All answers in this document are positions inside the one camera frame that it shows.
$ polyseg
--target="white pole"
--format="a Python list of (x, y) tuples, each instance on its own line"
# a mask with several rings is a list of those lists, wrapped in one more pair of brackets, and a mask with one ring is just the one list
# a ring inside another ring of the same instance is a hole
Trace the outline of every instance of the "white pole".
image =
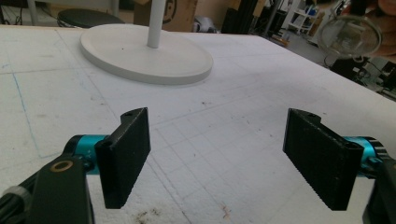
[(163, 13), (166, 0), (152, 0), (148, 28), (148, 46), (157, 49), (160, 45), (160, 34), (163, 28)]

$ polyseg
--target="chair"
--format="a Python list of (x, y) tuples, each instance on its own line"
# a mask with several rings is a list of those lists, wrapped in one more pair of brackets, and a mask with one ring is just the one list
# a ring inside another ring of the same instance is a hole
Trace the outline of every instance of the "chair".
[[(36, 0), (27, 0), (30, 15), (32, 17), (33, 26), (38, 25), (35, 2)], [(64, 12), (61, 11), (60, 12), (61, 19), (63, 15), (63, 17), (66, 18), (66, 21), (64, 22), (72, 26), (77, 26), (81, 28), (90, 28), (94, 25), (100, 25), (98, 22), (92, 23), (92, 21), (98, 21), (98, 17), (102, 17), (102, 19), (99, 20), (102, 22), (101, 24), (124, 23), (123, 21), (118, 19), (120, 0), (38, 0), (37, 2), (53, 3), (53, 4), (60, 4), (60, 5), (66, 5), (72, 7), (97, 8), (97, 9), (105, 9), (105, 10), (111, 9), (113, 12), (113, 16), (111, 16), (106, 13), (100, 13), (97, 11), (87, 10), (87, 9), (74, 9), (74, 10), (67, 9)]]

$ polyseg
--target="white round base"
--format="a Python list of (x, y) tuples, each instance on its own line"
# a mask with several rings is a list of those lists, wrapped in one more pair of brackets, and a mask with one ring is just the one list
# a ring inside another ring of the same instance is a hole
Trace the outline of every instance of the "white round base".
[(114, 75), (153, 84), (190, 84), (209, 76), (212, 56), (178, 34), (161, 31), (160, 46), (147, 46), (149, 28), (132, 24), (95, 26), (81, 36), (82, 52)]

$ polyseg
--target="white lamp base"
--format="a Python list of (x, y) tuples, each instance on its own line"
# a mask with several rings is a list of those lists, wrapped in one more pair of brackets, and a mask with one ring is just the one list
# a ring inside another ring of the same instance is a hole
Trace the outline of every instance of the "white lamp base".
[(209, 76), (212, 56), (178, 34), (161, 31), (160, 46), (147, 46), (149, 28), (132, 24), (92, 27), (81, 36), (84, 56), (96, 66), (131, 80), (190, 84)]

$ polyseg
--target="table surface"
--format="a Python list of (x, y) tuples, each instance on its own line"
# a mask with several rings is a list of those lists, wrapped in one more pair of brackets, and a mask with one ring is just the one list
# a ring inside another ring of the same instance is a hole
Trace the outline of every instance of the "table surface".
[(81, 54), (83, 30), (0, 27), (0, 191), (60, 155), (76, 134), (112, 133), (148, 108), (152, 149), (121, 210), (88, 176), (97, 223), (361, 223), (373, 180), (332, 212), (282, 151), (288, 108), (396, 153), (396, 104), (263, 38), (181, 34), (211, 75), (185, 86), (113, 76)]

